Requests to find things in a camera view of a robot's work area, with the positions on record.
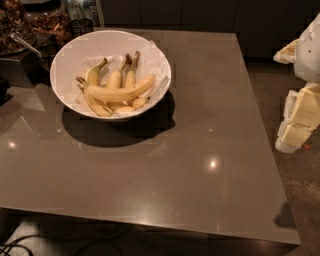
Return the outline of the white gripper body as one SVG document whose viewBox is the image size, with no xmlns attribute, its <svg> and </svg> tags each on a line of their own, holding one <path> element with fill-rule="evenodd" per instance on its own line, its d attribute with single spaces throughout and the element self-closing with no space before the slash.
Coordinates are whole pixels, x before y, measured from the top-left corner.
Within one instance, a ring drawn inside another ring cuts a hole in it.
<svg viewBox="0 0 320 256">
<path fill-rule="evenodd" d="M 300 35 L 294 72 L 304 81 L 320 82 L 320 13 Z"/>
</svg>

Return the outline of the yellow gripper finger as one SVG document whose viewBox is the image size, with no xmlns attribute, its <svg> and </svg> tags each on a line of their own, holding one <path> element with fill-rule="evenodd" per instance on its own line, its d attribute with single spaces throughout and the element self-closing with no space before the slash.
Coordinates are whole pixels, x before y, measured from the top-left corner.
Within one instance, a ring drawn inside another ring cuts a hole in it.
<svg viewBox="0 0 320 256">
<path fill-rule="evenodd" d="M 296 47 L 298 39 L 293 40 L 288 45 L 277 51 L 273 60 L 281 64 L 294 63 L 296 59 Z"/>
<path fill-rule="evenodd" d="M 290 90 L 285 101 L 275 147 L 294 153 L 320 125 L 320 84 L 308 82 L 299 92 Z"/>
</svg>

